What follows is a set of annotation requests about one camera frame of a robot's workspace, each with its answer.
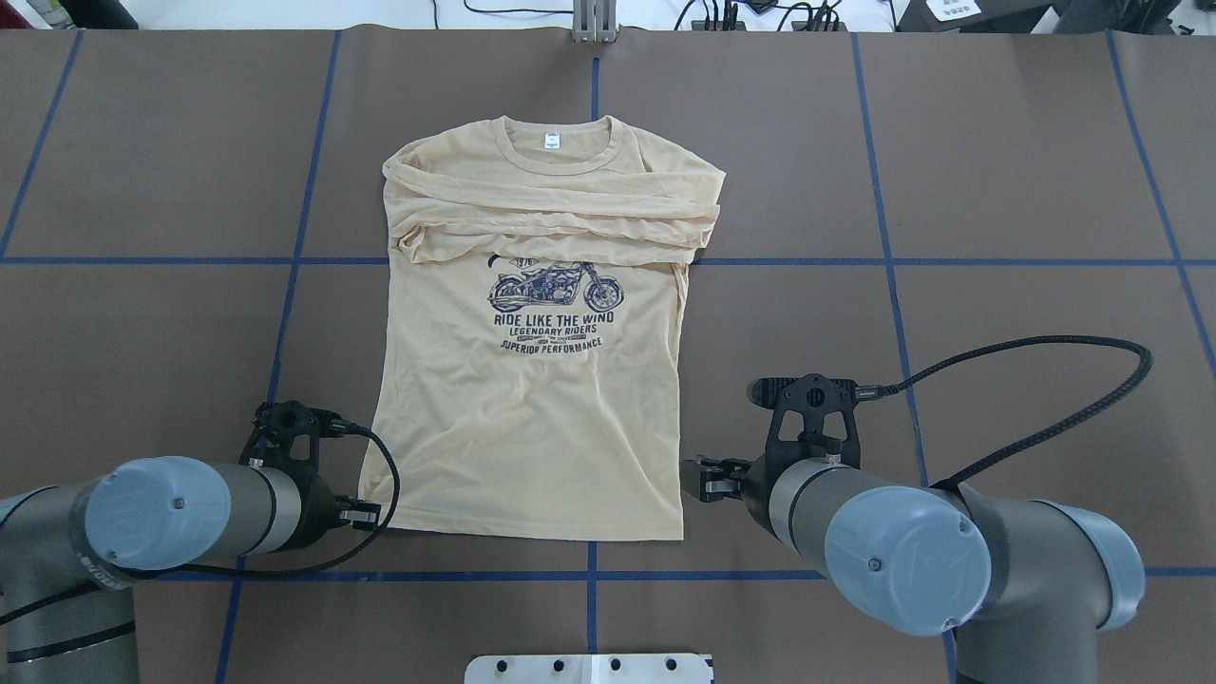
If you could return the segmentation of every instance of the blue tape line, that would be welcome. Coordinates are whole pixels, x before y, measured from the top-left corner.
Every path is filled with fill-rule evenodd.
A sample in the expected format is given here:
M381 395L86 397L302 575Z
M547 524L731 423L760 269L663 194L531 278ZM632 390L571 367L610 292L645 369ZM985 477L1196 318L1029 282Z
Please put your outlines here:
M13 265L388 265L388 257L4 257Z
M599 118L599 57L591 60L591 120Z
M1144 568L1148 577L1216 577L1216 567L1158 566ZM206 572L174 572L158 582L225 583L235 578ZM822 582L814 570L597 570L596 582ZM586 582L581 570L500 570L381 572L336 571L299 577L246 577L241 582L275 583L462 583L462 582Z
M289 265L291 257L5 257L5 264L28 265Z
M1173 259L1023 259L895 257L896 267L1083 267L1083 268L1175 268ZM1188 267L1216 267L1216 259L1183 259ZM2 257L12 265L388 265L388 257ZM694 267L882 267L886 259L873 257L708 257Z
M946 651L946 672L950 674L950 684L958 682L958 658L955 655L955 633L941 633L941 646Z
M1145 567L1148 577L1216 577L1216 567Z
M886 230L886 204L883 202L883 185L878 176L878 153L874 151L874 133L869 120L869 102L866 99L866 72L861 66L861 41L856 33L850 33L852 40L852 65L857 72L857 97L861 102L861 124L866 131L866 153L869 156L869 178L874 186L874 209L878 212L878 234L883 240L883 260L886 265L886 287L891 298L891 315L895 318L895 341L900 348L900 368L903 377L912 377L912 364L908 361L907 337L903 335L903 312L900 309L899 285L895 280L895 257L891 252L891 237ZM921 437L921 416L916 410L916 392L908 387L908 413L912 415L912 433L916 438L916 459L921 469L921 486L929 484L929 469L924 461L924 441Z
M1171 259L1026 259L1026 258L919 258L891 259L897 267L1172 267Z
M599 574L599 543L587 542L587 652L599 652L599 617L597 615L597 583Z
M244 570L244 557L236 560L236 567ZM232 652L232 634L236 630L236 613L241 605L241 579L232 579L232 590L229 594L227 617L224 618L224 639L220 640L220 655L215 662L215 684L224 684L227 679L227 662Z
M338 65L338 47L342 45L342 30L333 32L333 45L330 49L330 69L325 77L325 94L321 95L321 112L317 114L316 135L313 139L313 158L309 162L308 181L304 184L304 202L300 207L299 228L295 231L295 248L292 252L292 273L287 276L287 295L283 297L283 314L278 321L278 338L275 342L275 359L270 368L270 382L266 387L266 402L274 403L278 392L278 376L283 360L283 342L287 340L287 325L292 316L292 304L295 301L295 284L299 280L300 257L304 252L304 240L308 237L309 212L313 208L313 189L316 185L316 169L321 163L321 144L325 141L325 120L330 113L330 95L333 92L333 73Z
M601 582L818 582L814 570L601 570Z
M297 260L302 265L388 265L388 257L300 257Z
M1170 243L1170 253L1173 254L1173 263L1178 269L1178 277L1182 280L1182 290L1187 295L1187 304L1190 307L1190 315L1195 320L1195 329L1199 332L1199 342L1203 344L1204 354L1207 357L1207 369L1212 380L1216 380L1216 353L1212 352L1211 338L1207 336L1207 327L1204 326L1204 316L1199 313L1199 303L1195 293L1190 288L1190 279L1187 276L1187 268L1182 260L1182 252L1178 250L1178 240L1173 235L1173 226L1170 224L1170 214L1165 211L1165 201L1161 200L1161 190L1156 185L1156 175L1153 173L1153 164L1148 161L1148 151L1141 139L1139 125L1136 123L1136 113L1132 111L1131 100L1127 97L1127 84L1124 82L1124 69L1119 63L1119 50L1115 46L1115 34L1107 30L1107 47L1110 51L1110 66L1115 69L1115 82L1119 84L1119 99L1124 103L1124 113L1127 114L1127 127L1132 133L1132 141L1136 144L1136 152L1139 155L1141 166L1144 167L1144 178L1153 194L1153 203L1156 204L1156 213L1161 218L1161 228L1165 230L1165 239Z
M26 201L29 181L34 179L38 158L43 156L46 135L51 131L51 122L55 120L55 112L60 108L60 100L63 99L63 89L68 85L68 75L72 74L72 67L75 65L80 41L84 40L83 30L77 30L75 33L75 38L72 40L72 50L68 52L68 60L63 63L63 73L60 74L60 84L55 86L55 96L51 97L51 106L46 110L46 117L43 118L43 128L38 131L38 140L34 142L33 152L29 153L29 163L26 164L26 175L21 178L21 186L17 187L17 197L12 201L12 211L9 212L9 222L4 226L4 235L0 236L0 257L4 257L4 253L9 251L12 232L17 229L17 217L21 215L21 204Z
M278 320L278 337L275 341L275 359L270 369L270 382L266 387L266 402L274 402L278 392L278 372L282 368L283 341L287 338L287 324L292 316L292 302L295 298L295 282L299 277L300 256L304 251L304 239L308 235L309 211L313 207L313 187L316 183L316 169L321 161L321 142L325 140L325 119L330 111L330 95L333 92L333 73L338 63L338 47L342 45L342 29L333 32L333 44L330 47L330 68L325 77L325 92L321 95L321 112L316 120L316 135L313 139L313 158L309 162L308 181L304 185L304 202L300 207L299 229L295 232L295 250L292 252L292 273L287 277L287 293L283 296L283 314ZM237 567L244 567L244 559L237 559ZM227 678L229 655L232 651L232 635L236 632L236 617L241 606L241 578L232 582L232 594L229 599L229 616L224 622L224 637L220 640L219 662L215 666L215 684L224 684Z
M692 263L694 267L880 267L885 259L872 258L704 258Z

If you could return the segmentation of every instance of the motorcycle graphic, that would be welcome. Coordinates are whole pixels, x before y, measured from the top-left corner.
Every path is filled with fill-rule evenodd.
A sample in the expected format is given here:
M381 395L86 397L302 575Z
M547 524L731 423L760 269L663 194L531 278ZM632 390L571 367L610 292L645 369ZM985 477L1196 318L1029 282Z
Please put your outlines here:
M528 263L531 259L512 260L517 262L519 262L517 265L531 265ZM499 274L499 281L490 288L490 305L502 313L518 312L533 304L568 307L579 295L584 275L591 279L582 293L591 310L603 313L625 301L625 292L617 279L599 275L596 273L596 267L590 263L553 262L545 268L520 274Z

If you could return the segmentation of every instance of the black cable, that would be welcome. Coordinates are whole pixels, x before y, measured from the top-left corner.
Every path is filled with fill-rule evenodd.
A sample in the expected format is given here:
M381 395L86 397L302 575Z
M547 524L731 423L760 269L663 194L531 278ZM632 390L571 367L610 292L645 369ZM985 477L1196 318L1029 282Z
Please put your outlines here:
M786 13L781 16L781 22L777 23L777 30L786 28L786 19L789 18L789 13L799 7L806 9L806 23L811 22L812 15L815 13L815 7L811 7L810 2L794 2L793 5L786 7Z
M26 492L26 494L22 497L22 499L19 501L17 501L16 504L13 504L12 508L9 509L9 512L4 514L4 517L0 518L0 527L4 527L4 523L9 522L9 518L12 517L12 514L17 512L17 509L19 509L21 506L26 505L26 501L33 499L34 497L36 497L38 494L41 494L43 492L46 492L49 489L56 489L56 488L57 487L55 484L52 484L50 487L40 487L38 489L34 489L33 492Z
M697 0L688 0L688 2L685 4L685 9L680 10L680 16L676 17L676 26L672 27L671 30L680 30L680 24L683 23L685 15L688 13L688 10L692 7L693 2L696 2L696 1ZM709 26L709 7L708 6L705 7L705 26Z
M984 357L987 354L995 354L997 352L1004 352L1007 349L1017 349L1018 347L1030 347L1034 344L1091 344L1094 347L1114 347L1118 349L1126 349L1128 352L1135 353L1136 355L1139 357L1139 364L1136 366L1136 370L1132 371L1132 374L1127 377L1127 380L1125 380L1119 387L1115 387L1114 389L1108 392L1107 396L1104 396L1103 398L1076 411L1075 414L1065 417L1064 420L1055 422L1043 430L1040 430L1038 432L1031 434L1030 437L1018 439L1017 442L1007 447L1002 447L1001 449L992 452L991 454L984 456L983 459L973 462L972 465L964 467L963 470L956 472L955 475L951 475L945 480L939 480L938 482L934 482L931 486L933 488L955 489L962 482L967 481L970 477L974 477L975 475L979 475L980 472L984 472L985 470L1003 461L1004 459L1019 452L1024 452L1036 444L1041 444L1042 442L1046 442L1066 430L1071 430L1081 425L1082 422L1107 410L1116 402L1130 394L1131 391L1135 389L1136 386L1139 385L1142 380L1144 380L1144 376L1148 375L1148 371L1153 368L1153 354L1144 347L1135 342L1128 342L1127 340L1119 340L1115 337L1094 337L1090 335L1043 335L1038 337L1025 337L1023 340L1012 340L1009 342L1001 342L1000 344L990 344L987 347L980 347L979 349L973 349L964 354L950 357L948 359L939 364L935 364L933 366L922 370L921 372L913 375L912 377L905 380L903 382L900 382L897 385L888 385L878 388L879 397L897 394L907 389L908 387L916 385L917 382L924 380L925 377L929 377L930 375L938 372L939 370L950 368L955 364Z
M844 0L837 0L832 5L828 5L828 0L823 0L823 9L827 12L824 12L822 30L835 30L835 27L840 24L840 13L835 11L840 6L840 2L844 2Z
M1148 0L1148 2L1145 2L1143 13L1141 15L1141 26L1136 29L1136 33L1144 33L1144 24L1148 23L1148 17L1153 13L1153 5L1155 4L1156 0Z
M368 544L375 542L376 538L379 537L385 528L388 528L388 523L393 520L393 514L396 512L396 500L401 495L401 473L398 471L396 462L393 460L393 455L389 454L388 447L384 445L384 442L381 441L381 438L375 432L367 430L361 425L351 422L347 427L347 434L359 434L361 437L366 437L372 442L375 442L376 447L379 448L381 454L384 455L384 461L388 464L389 472L393 473L393 501L388 506L388 515L385 515L384 520L381 521L381 523L376 527L376 529L373 529L372 533L368 534L366 539L360 542L354 549L350 549L345 554L342 554L340 556L333 560L328 560L321 564L297 570L242 570L235 567L186 564L175 567L173 570L161 571L153 574L162 574L165 572L193 571L193 572L206 572L209 574L223 574L226 577L263 577L263 578L295 577L299 574L313 574L314 572L321 572L322 570L328 570L336 565L344 564L348 560L355 557L355 555L359 554L359 551L362 551L364 549L367 548ZM147 573L131 572L131 574L136 577L145 577Z
M32 612L34 612L36 610L43 610L46 606L50 606L52 604L57 604L60 601L66 601L68 599L74 599L77 596L83 596L85 594L91 594L94 592L100 592L100 590L101 590L101 587L97 587L96 584L94 584L91 582L86 582L84 584L77 584L75 587L72 587L71 589L64 589L64 590L60 592L58 594L51 594L50 596L46 596L44 599L39 599L39 600L34 601L33 604L28 604L28 605L21 606L19 609L17 609L17 610L15 610L12 612L4 613L2 616L0 616L0 626L9 624L10 622L12 622L12 621L15 621L17 618L26 617L27 615L29 615L29 613L32 613Z
M530 7L513 7L510 10L482 10L478 7L472 7L468 0L463 0L465 9L469 12L477 12L478 15L512 15L516 12L531 12L533 15L573 15L574 10L533 10Z

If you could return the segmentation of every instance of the white label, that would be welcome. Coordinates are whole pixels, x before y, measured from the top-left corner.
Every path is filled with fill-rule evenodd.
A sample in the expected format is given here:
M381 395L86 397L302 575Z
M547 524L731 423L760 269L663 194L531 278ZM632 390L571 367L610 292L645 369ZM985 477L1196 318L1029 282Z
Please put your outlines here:
M980 13L975 0L925 0L939 22L950 22Z

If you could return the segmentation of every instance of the beige t-shirt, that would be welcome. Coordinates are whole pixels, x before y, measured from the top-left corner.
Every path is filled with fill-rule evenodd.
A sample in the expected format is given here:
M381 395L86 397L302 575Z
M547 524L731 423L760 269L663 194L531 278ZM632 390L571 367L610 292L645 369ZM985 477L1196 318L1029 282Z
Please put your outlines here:
M475 122L383 172L393 527L681 539L680 326L724 174L612 117ZM392 492L372 447L360 495Z

